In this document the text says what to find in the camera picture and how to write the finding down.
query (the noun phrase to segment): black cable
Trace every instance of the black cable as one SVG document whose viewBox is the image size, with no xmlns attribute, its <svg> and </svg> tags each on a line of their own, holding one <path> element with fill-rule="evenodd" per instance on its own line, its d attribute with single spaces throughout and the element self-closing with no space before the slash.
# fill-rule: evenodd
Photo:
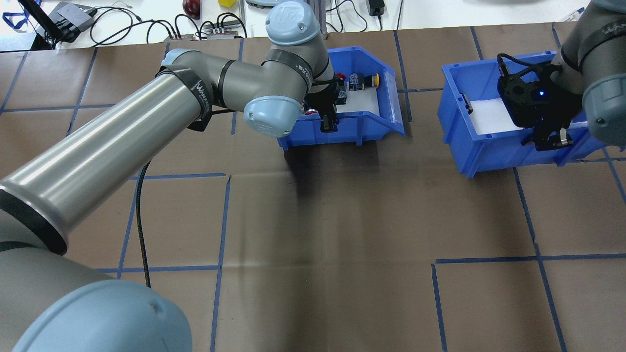
<svg viewBox="0 0 626 352">
<path fill-rule="evenodd" d="M 245 29 L 244 22 L 234 13 L 225 13 L 225 16 L 222 17 L 222 22 L 220 23 L 222 25 L 222 28 L 224 28 L 224 20 L 229 17 L 235 18 L 237 21 L 239 21 L 239 23 L 241 24 L 241 28 L 244 30 L 244 36 L 248 38 L 248 31 Z"/>
<path fill-rule="evenodd" d="M 150 160 L 141 170 L 139 179 L 137 180 L 136 206 L 137 213 L 137 232 L 139 233 L 139 246 L 141 247 L 141 260 L 143 261 L 143 275 L 146 278 L 146 286 L 150 287 L 150 271 L 148 270 L 148 256 L 146 254 L 146 243 L 143 239 L 143 227 L 141 226 L 141 188 L 143 187 L 143 179 L 146 177 L 146 171 L 150 166 Z"/>
<path fill-rule="evenodd" d="M 333 10 L 337 10 L 337 17 L 339 18 L 339 22 L 341 23 L 341 30 L 340 32 L 342 32 L 344 30 L 344 23 L 341 20 L 341 15 L 339 14 L 339 6 L 345 4 L 345 3 L 351 3 L 352 4 L 352 8 L 354 9 L 354 12 L 356 13 L 356 15 L 361 18 L 363 20 L 363 22 L 365 22 L 365 28 L 363 28 L 362 30 L 360 30 L 359 32 L 365 32 L 367 31 L 367 20 L 361 16 L 361 14 L 359 13 L 359 11 L 356 9 L 356 5 L 354 4 L 353 0 L 343 0 L 342 2 L 340 2 L 339 4 L 337 4 L 337 0 L 335 0 L 335 7 L 332 9 L 328 9 L 326 10 L 326 12 L 331 12 Z"/>
<path fill-rule="evenodd" d="M 131 28 L 133 28 L 133 27 L 135 27 L 135 26 L 139 26 L 140 24 L 144 24 L 144 23 L 153 23 L 153 22 L 154 22 L 154 20 L 152 20 L 152 19 L 151 19 L 151 20 L 148 20 L 148 21 L 141 21 L 141 22 L 139 22 L 139 23 L 131 24 L 130 26 L 125 27 L 125 28 L 122 28 L 121 30 L 117 31 L 116 33 L 114 33 L 113 35 L 111 35 L 111 36 L 109 36 L 108 38 L 104 39 L 103 41 L 95 41 L 95 40 L 94 40 L 94 43 L 95 43 L 95 44 L 94 44 L 94 45 L 92 45 L 91 47 L 93 48 L 93 47 L 98 46 L 98 45 L 112 45 L 112 44 L 115 44 L 115 43 L 117 43 L 117 42 L 121 41 L 122 39 L 124 39 L 124 37 L 126 37 L 126 36 L 128 35 L 128 33 L 130 32 L 130 29 L 131 29 Z M 111 38 L 115 37 L 116 35 L 118 35 L 118 34 L 120 34 L 120 33 L 124 32 L 124 31 L 128 31 L 128 32 L 126 32 L 126 34 L 124 34 L 124 35 L 123 35 L 120 39 L 117 39 L 116 41 L 112 41 L 112 42 L 110 42 L 110 43 L 105 43 L 105 41 L 108 41 L 109 39 L 111 39 Z"/>
<path fill-rule="evenodd" d="M 361 16 L 359 11 L 356 11 L 356 5 L 354 4 L 354 1 L 352 1 L 352 0 L 346 0 L 346 1 L 350 1 L 350 3 L 352 4 L 352 8 L 354 8 L 354 12 L 356 13 L 356 15 L 359 16 L 363 20 L 363 22 L 365 22 L 365 28 L 363 28 L 359 32 L 367 31 L 367 20 L 363 16 Z"/>
<path fill-rule="evenodd" d="M 172 33 L 170 32 L 170 29 L 169 29 L 169 28 L 167 28 L 167 26 L 166 26 L 166 25 L 164 25 L 163 23 L 161 23 L 161 21 L 154 21 L 154 22 L 152 22 L 152 24 L 150 25 L 150 27 L 148 27 L 148 31 L 146 32 L 146 44 L 150 44 L 150 30 L 152 29 L 152 27 L 153 27 L 155 24 L 160 24 L 160 25 L 162 25 L 163 27 L 165 27 L 165 30 L 167 31 L 167 35 L 168 35 L 168 37 L 170 37 L 170 39 L 172 39 Z"/>
<path fill-rule="evenodd" d="M 114 8 L 112 6 L 103 6 L 102 8 L 106 8 L 107 10 L 105 12 L 103 12 L 102 14 L 100 14 L 100 16 L 98 16 L 94 21 L 93 24 L 90 27 L 89 30 L 89 37 L 91 38 L 91 41 L 95 43 L 94 46 L 97 45 L 111 45 L 111 44 L 115 44 L 118 43 L 119 41 L 121 41 L 122 39 L 124 39 L 125 37 L 127 37 L 130 34 L 130 28 L 132 28 L 133 24 L 134 24 L 134 20 L 133 20 L 133 15 L 135 16 L 135 18 L 141 22 L 141 17 L 137 16 L 137 14 L 135 14 L 133 11 L 130 11 L 129 9 L 125 9 L 125 8 Z M 124 31 L 127 31 L 121 38 L 118 38 L 117 40 L 111 42 L 111 43 L 106 43 L 107 40 L 111 39 L 112 37 L 109 37 L 103 41 L 97 41 L 94 39 L 93 37 L 93 29 L 95 28 L 96 24 L 98 23 L 98 21 L 102 18 L 102 16 L 106 15 L 107 13 L 111 12 L 111 11 L 121 11 L 123 13 L 125 13 L 128 18 L 130 19 L 130 26 L 126 27 L 124 29 Z"/>
<path fill-rule="evenodd" d="M 332 9 L 330 9 L 330 10 L 326 10 L 326 12 L 328 12 L 328 13 L 329 13 L 329 12 L 331 12 L 332 10 L 334 10 L 334 9 L 335 9 L 335 10 L 337 10 L 337 18 L 339 19 L 339 24 L 341 25 L 341 29 L 340 29 L 340 30 L 337 30 L 337 28 L 335 28 L 335 26 L 334 26 L 332 23 L 330 23 L 330 22 L 327 22 L 327 23 L 328 23 L 328 25 L 329 25 L 332 29 L 334 29 L 334 31 L 335 31 L 335 32 L 338 32 L 338 33 L 340 33 L 340 32 L 343 32 L 343 31 L 344 31 L 344 22 L 343 22 L 343 20 L 341 19 L 341 13 L 339 13 L 339 6 L 340 6 L 340 5 L 342 5 L 342 4 L 343 4 L 344 2 L 346 2 L 346 1 L 347 1 L 347 0 L 344 0 L 343 2 L 341 2 L 341 4 L 337 4 L 337 0 L 335 0 L 335 7 L 334 7 L 334 8 L 332 8 Z"/>
<path fill-rule="evenodd" d="M 400 0 L 400 11 L 398 11 L 398 23 L 396 24 L 396 30 L 400 29 L 400 18 L 402 17 L 402 5 L 404 5 L 404 0 Z"/>
<path fill-rule="evenodd" d="M 519 65 L 522 65 L 522 66 L 529 66 L 530 67 L 530 66 L 535 65 L 533 63 L 527 63 L 526 61 L 522 61 L 522 60 L 520 60 L 518 58 L 515 58 L 515 57 L 509 55 L 509 54 L 498 54 L 498 63 L 501 64 L 501 65 L 504 64 L 504 60 L 502 58 L 507 58 L 507 59 L 511 60 L 512 62 L 514 62 L 516 64 L 519 64 Z"/>
<path fill-rule="evenodd" d="M 178 23 L 177 23 L 177 21 L 178 21 L 178 19 L 179 19 L 180 17 L 184 17 L 184 18 L 189 19 L 189 21 L 191 21 L 191 23 L 193 24 L 193 26 L 194 26 L 194 27 L 196 27 L 196 33 L 200 32 L 200 28 L 198 28 L 198 25 L 197 25 L 197 24 L 195 24 L 195 21 L 193 20 L 193 18 L 191 18 L 191 17 L 187 16 L 186 14 L 182 14 L 182 13 L 180 13 L 180 14 L 177 14 L 177 15 L 176 15 L 176 17 L 174 17 L 174 27 L 176 27 L 176 34 L 178 35 L 178 37 L 179 37 L 179 38 L 180 38 L 180 30 L 178 29 Z"/>
<path fill-rule="evenodd" d="M 333 25 L 332 25 L 332 23 L 330 23 L 330 22 L 326 22 L 326 24 L 327 24 L 328 26 L 330 26 L 330 27 L 332 28 L 332 30 L 333 30 L 333 31 L 335 31 L 335 32 L 339 33 L 339 31 L 337 30 L 337 28 L 335 28 L 335 26 L 333 26 Z"/>
<path fill-rule="evenodd" d="M 231 109 L 224 109 L 224 110 L 216 110 L 211 112 L 211 115 L 219 115 L 221 113 L 235 113 L 237 112 L 236 110 L 231 110 Z"/>
<path fill-rule="evenodd" d="M 202 34 L 206 34 L 208 36 L 208 33 L 203 32 L 202 28 L 204 28 L 205 24 L 210 24 L 212 29 L 215 29 L 215 24 L 211 21 L 204 21 L 201 25 L 200 25 L 200 31 L 198 32 L 198 38 L 200 38 L 200 40 L 202 40 Z"/>
</svg>

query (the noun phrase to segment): grid of blue lines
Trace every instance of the grid of blue lines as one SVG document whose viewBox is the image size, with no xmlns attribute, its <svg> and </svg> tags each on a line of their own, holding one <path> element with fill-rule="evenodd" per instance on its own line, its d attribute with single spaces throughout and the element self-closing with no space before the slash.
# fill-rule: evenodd
<svg viewBox="0 0 626 352">
<path fill-rule="evenodd" d="M 474 29 L 474 27 L 470 27 L 471 33 L 473 35 L 474 38 L 474 42 L 476 45 L 476 50 L 478 51 L 478 56 L 481 60 L 483 60 L 483 54 L 480 48 L 480 43 L 478 40 L 478 37 L 476 35 L 476 31 Z M 554 28 L 554 25 L 552 26 L 552 30 L 553 30 L 553 35 L 555 38 L 555 41 L 557 42 L 557 44 L 560 46 L 560 40 L 557 34 L 557 31 Z M 409 88 L 408 84 L 407 84 L 407 78 L 406 78 L 406 73 L 404 70 L 404 61 L 403 61 L 403 57 L 402 57 L 402 50 L 401 50 L 401 45 L 400 45 L 400 40 L 398 38 L 398 33 L 397 31 L 393 31 L 393 35 L 394 35 L 394 39 L 396 42 L 396 49 L 398 51 L 398 60 L 399 60 L 399 64 L 400 64 L 400 69 L 401 69 L 401 76 L 402 76 L 402 83 L 403 83 L 403 87 L 401 89 L 398 90 L 399 94 L 403 94 L 405 97 L 405 102 L 406 102 L 406 113 L 407 113 L 407 118 L 409 122 L 413 122 L 413 116 L 411 114 L 411 105 L 410 105 L 410 101 L 409 101 L 409 94 L 413 94 L 413 93 L 422 93 L 422 92 L 427 92 L 427 91 L 441 91 L 443 90 L 443 88 L 421 88 L 421 89 L 414 89 L 414 88 Z M 166 50 L 165 53 L 167 53 L 170 49 L 170 44 L 168 43 L 166 46 Z M 242 59 L 242 55 L 244 52 L 244 40 L 241 39 L 240 40 L 240 46 L 239 46 L 239 60 Z M 9 100 L 9 97 L 11 96 L 11 92 L 13 91 L 13 88 L 15 87 L 15 84 L 19 78 L 19 74 L 24 66 L 24 62 L 26 61 L 26 58 L 28 57 L 28 52 L 23 54 L 23 57 L 21 58 L 21 62 L 18 66 L 17 72 L 11 82 L 11 85 L 9 87 L 8 93 L 6 95 L 6 97 L 4 98 L 4 101 L 2 103 L 2 105 L 0 106 L 0 115 L 2 115 L 3 113 L 8 113 L 8 112 L 21 112 L 21 111 L 50 111 L 50 110 L 74 110 L 73 111 L 73 115 L 72 115 L 72 119 L 70 122 L 70 125 L 68 126 L 68 131 L 67 131 L 67 135 L 69 135 L 72 132 L 72 128 L 74 125 L 74 121 L 76 119 L 76 116 L 78 114 L 78 110 L 80 109 L 90 109 L 90 108 L 108 108 L 111 107 L 112 105 L 81 105 L 81 101 L 83 99 L 83 94 L 85 93 L 85 88 L 87 86 L 87 82 L 89 80 L 90 74 L 91 74 L 91 70 L 93 69 L 93 65 L 94 62 L 96 60 L 96 56 L 98 54 L 98 48 L 95 48 L 93 50 L 93 56 L 91 58 L 91 62 L 89 65 L 89 68 L 87 70 L 87 75 L 85 77 L 85 80 L 83 82 L 83 86 L 78 98 L 78 101 L 76 102 L 75 106 L 62 106 L 62 107 L 54 107 L 54 108 L 23 108 L 23 109 L 5 109 L 7 102 Z M 237 119 L 236 119 L 236 113 L 233 113 L 233 117 L 232 117 L 232 131 L 231 134 L 235 134 L 236 132 L 236 127 L 237 127 Z M 617 185 L 617 189 L 619 190 L 619 192 L 621 193 L 621 196 L 626 204 L 626 192 L 624 191 L 624 187 L 617 175 L 617 172 L 615 170 L 615 167 L 613 165 L 614 162 L 618 162 L 618 161 L 622 161 L 622 159 L 619 158 L 610 158 L 608 155 L 608 152 L 606 151 L 606 149 L 603 150 L 605 158 L 601 159 L 601 160 L 589 160 L 589 161 L 584 161 L 584 162 L 607 162 L 608 166 L 611 169 L 611 172 L 613 173 L 613 177 L 615 179 L 616 185 Z M 518 187 L 518 191 L 519 191 L 519 195 L 520 195 L 520 200 L 521 200 L 521 204 L 522 207 L 524 209 L 525 215 L 526 215 L 526 220 L 528 223 L 528 230 L 530 233 L 530 240 L 533 241 L 533 245 L 535 247 L 535 256 L 528 256 L 528 257 L 481 257 L 481 258 L 456 258 L 456 259 L 437 259 L 435 261 L 435 263 L 432 263 L 431 268 L 432 268 L 432 278 L 433 278 L 433 291 L 434 291 L 434 296 L 435 296 L 435 303 L 436 303 L 436 310 L 437 310 L 437 315 L 438 315 L 438 320 L 439 320 L 439 332 L 441 335 L 441 347 L 442 350 L 444 352 L 448 351 L 448 347 L 447 347 L 447 342 L 446 342 L 446 333 L 445 333 L 445 324 L 444 324 L 444 316 L 443 316 L 443 310 L 441 307 L 441 298 L 439 295 L 439 284 L 438 284 L 438 278 L 437 278 L 437 266 L 440 265 L 445 265 L 445 264 L 458 264 L 458 263 L 495 263 L 495 262 L 526 262 L 526 261 L 536 261 L 537 264 L 539 265 L 539 269 L 540 269 L 540 273 L 541 273 L 541 278 L 543 279 L 543 285 L 545 288 L 545 293 L 546 293 L 546 298 L 548 300 L 548 304 L 550 306 L 550 311 L 552 314 L 552 318 L 554 321 L 554 325 L 555 325 L 555 329 L 557 332 L 557 336 L 558 336 L 558 340 L 559 340 L 559 344 L 561 347 L 561 351 L 562 352 L 567 352 L 567 345 L 566 345 L 566 341 L 563 337 L 563 333 L 561 331 L 561 327 L 560 327 L 560 323 L 558 320 L 558 314 L 552 299 L 552 293 L 550 291 L 550 284 L 548 282 L 547 276 L 546 276 L 546 272 L 545 272 L 545 268 L 543 263 L 545 261 L 571 261 L 571 260 L 585 260 L 585 259 L 626 259 L 626 254 L 624 253 L 613 253 L 613 254 L 590 254 L 590 255 L 566 255 L 566 256 L 543 256 L 541 254 L 540 248 L 538 246 L 538 244 L 535 242 L 535 231 L 533 228 L 533 223 L 532 220 L 530 218 L 530 213 L 528 211 L 528 206 L 526 204 L 526 199 L 524 196 L 524 191 L 523 191 L 523 187 L 521 185 L 520 182 L 520 177 L 519 174 L 517 172 L 517 169 L 513 169 L 512 171 L 515 174 L 515 180 L 517 183 L 517 187 Z M 189 178 L 206 178 L 206 177 L 227 177 L 226 174 L 224 173 L 197 173 L 197 174 L 181 174 L 181 175 L 152 175 L 152 176 L 146 176 L 147 180 L 152 180 L 152 179 L 189 179 Z M 138 177 L 133 177 L 132 180 L 137 181 Z M 211 266 L 177 266 L 177 267 L 150 267 L 150 270 L 152 272 L 176 272 L 176 271 L 217 271 L 217 282 L 215 285 L 215 299 L 213 302 L 213 320 L 212 320 L 212 330 L 211 330 L 211 344 L 210 344 L 210 351 L 211 352 L 215 352 L 215 339 L 217 337 L 217 322 L 218 322 L 218 309 L 219 309 L 219 303 L 220 303 L 220 291 L 221 291 L 221 284 L 222 284 L 222 264 L 223 264 L 223 259 L 224 259 L 224 249 L 225 249 L 225 241 L 226 241 L 226 225 L 227 225 L 227 219 L 228 219 L 228 204 L 229 204 L 229 199 L 230 199 L 230 178 L 228 178 L 228 181 L 226 183 L 226 187 L 225 187 L 225 193 L 224 193 L 224 207 L 223 207 L 223 217 L 222 217 L 222 233 L 221 233 L 221 243 L 220 243 L 220 249 L 219 249 L 219 260 L 218 260 L 218 264 L 217 265 L 211 265 Z M 126 257 L 126 250 L 128 247 L 128 241 L 129 241 L 129 236 L 130 236 L 130 232 L 131 232 L 131 225 L 133 223 L 133 219 L 134 219 L 134 214 L 135 214 L 135 205 L 136 205 L 136 199 L 133 198 L 133 201 L 130 205 L 130 211 L 129 211 L 129 216 L 128 216 L 128 223 L 126 225 L 126 233 L 124 236 L 124 242 L 123 242 L 123 247 L 121 250 L 121 254 L 120 254 L 120 261 L 118 263 L 118 267 L 117 268 L 106 268 L 106 269 L 99 269 L 99 271 L 101 272 L 105 272 L 105 273 L 110 273 L 113 274 L 115 273 L 117 278 L 120 278 L 122 273 L 124 272 L 143 272 L 143 268 L 142 267 L 124 267 L 124 260 Z"/>
</svg>

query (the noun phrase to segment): blue tape line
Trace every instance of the blue tape line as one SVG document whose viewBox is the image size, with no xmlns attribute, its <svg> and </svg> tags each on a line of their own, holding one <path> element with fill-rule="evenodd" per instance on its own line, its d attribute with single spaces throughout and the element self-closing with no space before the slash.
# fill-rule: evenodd
<svg viewBox="0 0 626 352">
<path fill-rule="evenodd" d="M 520 174 L 517 172 L 517 168 L 513 168 L 515 174 L 515 183 L 517 184 L 517 191 L 520 194 L 521 205 L 524 208 L 524 215 L 526 216 L 526 223 L 528 224 L 528 231 L 530 232 L 530 238 L 535 242 L 535 228 L 533 222 L 530 219 L 530 211 L 528 210 L 528 204 L 526 203 L 526 196 L 524 196 L 524 190 L 521 187 Z"/>
<path fill-rule="evenodd" d="M 126 259 L 126 250 L 128 248 L 128 239 L 130 238 L 130 229 L 133 227 L 133 219 L 135 218 L 135 206 L 137 205 L 137 186 L 139 182 L 135 182 L 135 191 L 133 193 L 133 203 L 130 207 L 130 214 L 128 215 L 128 223 L 126 223 L 126 234 L 124 235 L 124 243 L 121 247 L 120 262 L 118 263 L 117 278 L 121 277 L 122 269 L 124 268 L 124 260 Z"/>
<path fill-rule="evenodd" d="M 168 180 L 168 179 L 201 179 L 205 177 L 224 177 L 225 173 L 184 173 L 181 175 L 152 175 L 146 176 L 144 180 Z M 133 176 L 131 181 L 139 180 L 139 176 Z"/>
<path fill-rule="evenodd" d="M 409 100 L 409 93 L 404 94 L 404 100 L 406 101 L 406 114 L 409 122 L 413 122 L 413 113 L 411 112 L 411 100 Z"/>
<path fill-rule="evenodd" d="M 537 263 L 539 264 L 539 271 L 541 272 L 541 280 L 543 281 L 543 288 L 548 298 L 548 305 L 550 306 L 550 312 L 552 314 L 552 321 L 557 331 L 558 343 L 561 346 L 562 352 L 567 352 L 567 346 L 565 345 L 565 339 L 563 338 L 563 331 L 561 330 L 561 324 L 558 322 L 557 309 L 554 306 L 554 300 L 552 299 L 552 292 L 550 291 L 550 283 L 548 282 L 548 276 L 546 275 L 545 267 L 543 266 L 543 259 L 541 258 L 541 252 L 539 251 L 539 245 L 536 243 L 535 228 L 530 217 L 530 211 L 528 210 L 528 204 L 526 203 L 526 197 L 524 196 L 524 189 L 521 186 L 520 174 L 517 168 L 513 168 L 515 174 L 515 183 L 517 184 L 517 190 L 520 193 L 521 204 L 524 207 L 524 214 L 526 216 L 526 222 L 528 223 L 528 230 L 530 231 L 530 237 L 533 240 L 533 247 L 535 248 L 535 255 Z"/>
<path fill-rule="evenodd" d="M 437 320 L 439 321 L 439 335 L 441 337 L 441 350 L 448 352 L 448 343 L 446 341 L 446 330 L 443 326 L 443 313 L 441 312 L 441 297 L 439 296 L 439 282 L 437 281 L 437 269 L 434 264 L 431 264 L 433 270 L 433 289 L 434 289 L 434 303 L 437 307 Z"/>
<path fill-rule="evenodd" d="M 469 27 L 469 30 L 471 31 L 471 36 L 474 37 L 474 45 L 476 45 L 476 50 L 478 51 L 478 58 L 484 60 L 483 51 L 480 48 L 480 43 L 478 42 L 478 36 L 476 35 L 474 26 Z"/>
<path fill-rule="evenodd" d="M 550 313 L 552 314 L 552 321 L 554 321 L 554 327 L 557 330 L 558 344 L 561 346 L 561 352 L 567 352 L 567 346 L 565 345 L 565 338 L 563 337 L 561 324 L 558 321 L 557 309 L 554 306 L 554 299 L 552 298 L 552 291 L 550 290 L 550 283 L 548 282 L 546 269 L 545 269 L 545 266 L 543 265 L 541 251 L 539 250 L 539 245 L 537 243 L 534 243 L 534 246 L 535 246 L 535 253 L 537 253 L 537 263 L 539 263 L 539 271 L 541 272 L 541 280 L 543 281 L 543 287 L 546 291 L 546 297 L 548 298 L 548 305 L 550 307 Z"/>
<path fill-rule="evenodd" d="M 554 40 L 557 42 L 557 47 L 560 48 L 561 45 L 561 41 L 558 39 L 558 33 L 557 33 L 557 29 L 554 27 L 555 22 L 552 22 L 552 35 L 554 36 Z"/>
<path fill-rule="evenodd" d="M 114 268 L 114 269 L 96 269 L 96 271 L 100 271 L 103 274 L 113 274 L 114 272 L 117 272 L 117 268 Z"/>
<path fill-rule="evenodd" d="M 241 61 L 244 57 L 244 39 L 239 39 L 239 55 L 237 59 Z M 237 132 L 237 112 L 233 112 L 233 122 L 230 125 L 230 135 L 234 135 Z"/>
<path fill-rule="evenodd" d="M 237 131 L 237 113 L 233 113 L 233 122 L 230 125 L 230 135 L 234 135 Z"/>
<path fill-rule="evenodd" d="M 24 56 L 22 56 L 22 61 L 19 62 L 18 69 L 17 71 L 15 71 L 15 76 L 13 77 L 11 85 L 9 86 L 9 90 L 6 92 L 6 96 L 4 97 L 2 106 L 0 106 L 0 114 L 3 113 L 4 108 L 6 108 L 6 103 L 9 101 L 9 97 L 11 96 L 11 93 L 13 92 L 13 88 L 15 88 L 15 83 L 18 81 L 19 74 L 20 72 L 22 72 L 22 68 L 24 67 L 24 62 L 26 61 L 27 56 L 28 56 L 28 51 L 24 52 Z"/>
<path fill-rule="evenodd" d="M 219 268 L 215 284 L 215 300 L 213 301 L 213 324 L 211 327 L 211 352 L 215 352 L 215 338 L 217 337 L 217 317 L 220 307 L 220 292 L 222 290 L 222 266 L 224 264 L 224 249 L 226 248 L 226 225 L 228 222 L 228 205 L 230 203 L 230 177 L 226 183 L 224 195 L 224 211 L 222 216 L 222 242 L 220 243 Z"/>
<path fill-rule="evenodd" d="M 192 266 L 151 266 L 150 272 L 165 271 L 212 271 L 220 267 L 217 265 L 192 265 Z M 143 272 L 143 267 L 125 267 L 122 272 Z"/>
<path fill-rule="evenodd" d="M 544 261 L 580 261 L 589 259 L 626 259 L 626 253 L 609 254 L 570 254 L 563 256 L 542 256 Z"/>
<path fill-rule="evenodd" d="M 497 262 L 531 262 L 536 257 L 492 257 L 492 258 L 451 258 L 437 259 L 436 264 L 461 264 L 461 263 L 497 263 Z"/>
<path fill-rule="evenodd" d="M 91 56 L 91 62 L 89 63 L 89 68 L 87 69 L 87 75 L 85 76 L 85 81 L 83 82 L 83 87 L 80 89 L 80 94 L 78 95 L 78 101 L 76 102 L 76 106 L 80 106 L 81 101 L 83 100 L 83 95 L 85 94 L 85 89 L 87 89 L 87 82 L 89 81 L 89 76 L 91 76 L 91 70 L 93 70 L 93 64 L 96 62 L 96 55 L 98 54 L 98 48 L 93 48 L 93 55 Z M 69 127 L 65 136 L 69 136 L 72 133 L 72 128 L 74 127 L 74 121 L 76 121 L 76 116 L 78 115 L 78 108 L 74 109 L 74 113 L 72 114 L 72 120 L 69 122 Z"/>
<path fill-rule="evenodd" d="M 47 108 L 22 108 L 22 109 L 6 109 L 4 112 L 6 113 L 18 113 L 18 112 L 27 112 L 27 111 L 54 111 L 54 110 L 82 110 L 82 109 L 102 109 L 102 108 L 111 108 L 113 104 L 102 104 L 102 105 L 81 105 L 81 106 L 52 106 Z"/>
<path fill-rule="evenodd" d="M 611 173 L 613 173 L 613 178 L 615 179 L 615 183 L 617 184 L 617 188 L 620 190 L 620 194 L 622 195 L 622 200 L 626 204 L 626 192 L 624 192 L 624 187 L 622 185 L 622 181 L 620 181 L 619 175 L 617 175 L 617 170 L 615 169 L 615 165 L 613 165 L 613 160 L 608 154 L 608 151 L 605 147 L 602 147 L 602 152 L 604 156 L 607 158 L 608 167 L 611 169 Z"/>
<path fill-rule="evenodd" d="M 237 59 L 241 61 L 243 57 L 244 57 L 244 39 L 241 38 L 239 39 L 239 56 L 237 57 Z"/>
<path fill-rule="evenodd" d="M 400 72 L 402 74 L 402 86 L 406 91 L 408 85 L 406 83 L 406 73 L 404 72 L 404 60 L 402 59 L 402 50 L 400 49 L 400 39 L 398 38 L 398 31 L 393 31 L 394 39 L 396 40 L 396 50 L 398 51 L 398 61 L 400 62 Z"/>
</svg>

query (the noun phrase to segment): yellow object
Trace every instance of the yellow object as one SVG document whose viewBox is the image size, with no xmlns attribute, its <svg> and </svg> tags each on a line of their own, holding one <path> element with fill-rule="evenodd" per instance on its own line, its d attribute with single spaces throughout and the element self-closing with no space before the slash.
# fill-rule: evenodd
<svg viewBox="0 0 626 352">
<path fill-rule="evenodd" d="M 222 6 L 226 6 L 227 8 L 233 6 L 237 2 L 237 0 L 217 0 L 218 3 Z"/>
</svg>

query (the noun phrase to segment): blue storage bin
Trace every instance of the blue storage bin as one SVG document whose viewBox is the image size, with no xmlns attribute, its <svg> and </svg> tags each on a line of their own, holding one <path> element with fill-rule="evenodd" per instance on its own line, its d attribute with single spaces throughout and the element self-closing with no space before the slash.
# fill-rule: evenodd
<svg viewBox="0 0 626 352">
<path fill-rule="evenodd" d="M 398 132 L 404 136 L 394 70 L 359 46 L 330 49 L 328 55 L 335 72 L 343 73 L 346 77 L 353 72 L 365 76 L 378 73 L 380 85 L 376 88 L 376 96 L 380 115 L 369 111 L 338 113 L 338 131 L 332 133 L 320 131 L 322 119 L 318 114 L 302 115 L 288 136 L 278 138 L 278 144 L 288 150 L 298 145 L 327 143 L 355 142 L 362 145 L 363 141 L 380 140 L 389 132 Z"/>
<path fill-rule="evenodd" d="M 517 58 L 530 63 L 541 63 L 551 61 L 555 55 L 554 51 L 545 51 Z M 506 63 L 511 72 L 523 69 L 511 61 Z M 523 165 L 556 163 L 564 166 L 571 160 L 584 158 L 606 146 L 589 133 L 584 112 L 572 121 L 567 130 L 574 141 L 574 146 L 569 148 L 537 152 L 533 143 L 521 145 L 522 140 L 532 134 L 531 128 L 479 135 L 465 108 L 462 93 L 469 101 L 499 98 L 497 82 L 500 71 L 497 60 L 446 65 L 443 66 L 443 73 L 446 85 L 438 113 L 444 131 L 443 141 L 450 145 L 459 172 L 468 178 L 474 177 L 479 171 Z"/>
</svg>

